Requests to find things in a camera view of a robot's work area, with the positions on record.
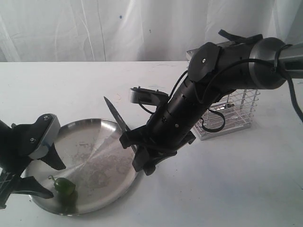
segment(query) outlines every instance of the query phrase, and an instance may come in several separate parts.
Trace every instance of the white table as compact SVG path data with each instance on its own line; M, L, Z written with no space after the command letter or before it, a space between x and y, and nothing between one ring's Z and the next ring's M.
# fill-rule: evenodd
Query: white table
M113 119L103 96L131 128L149 115L128 101L129 88L170 92L187 62L0 63L0 119L32 123L55 113L61 125ZM296 80L303 106L303 82ZM198 139L143 176L122 199L80 217L60 217L26 195L0 211L4 227L303 225L303 126L287 84L261 91L251 129Z

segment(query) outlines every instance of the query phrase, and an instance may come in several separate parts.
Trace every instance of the stainless steel plate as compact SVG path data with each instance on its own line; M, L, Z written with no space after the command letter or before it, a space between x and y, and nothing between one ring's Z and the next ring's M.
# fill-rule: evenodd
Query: stainless steel plate
M42 161L33 161L26 176L36 180L54 194L52 199L33 197L42 209L59 215L79 215L98 210L127 192L137 173L132 166L134 152L123 149L116 122L87 119L60 129L55 147L66 165L56 171ZM65 177L76 184L78 198L74 205L63 206L49 175Z

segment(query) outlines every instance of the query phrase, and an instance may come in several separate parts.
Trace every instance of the pepper stem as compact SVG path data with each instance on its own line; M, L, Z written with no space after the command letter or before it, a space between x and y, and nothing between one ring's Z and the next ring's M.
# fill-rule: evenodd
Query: pepper stem
M52 181L55 182L55 178L53 177L53 175L49 175L49 176L48 176L48 179L50 179L50 180L52 180Z

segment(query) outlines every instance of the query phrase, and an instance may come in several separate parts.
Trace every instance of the knife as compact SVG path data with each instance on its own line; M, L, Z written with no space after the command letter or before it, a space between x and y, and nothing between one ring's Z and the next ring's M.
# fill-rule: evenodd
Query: knife
M130 128L127 126L127 124L125 123L121 115L118 113L114 105L109 101L109 99L104 96L104 100L122 132L130 131ZM133 149L134 153L137 152L137 147L135 145L131 145L131 148Z

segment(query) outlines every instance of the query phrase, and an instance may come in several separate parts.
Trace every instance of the white curtain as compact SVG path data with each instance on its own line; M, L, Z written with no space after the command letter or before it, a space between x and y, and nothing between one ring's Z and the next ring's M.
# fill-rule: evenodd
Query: white curtain
M179 61L262 33L303 42L302 0L3 0L0 61Z

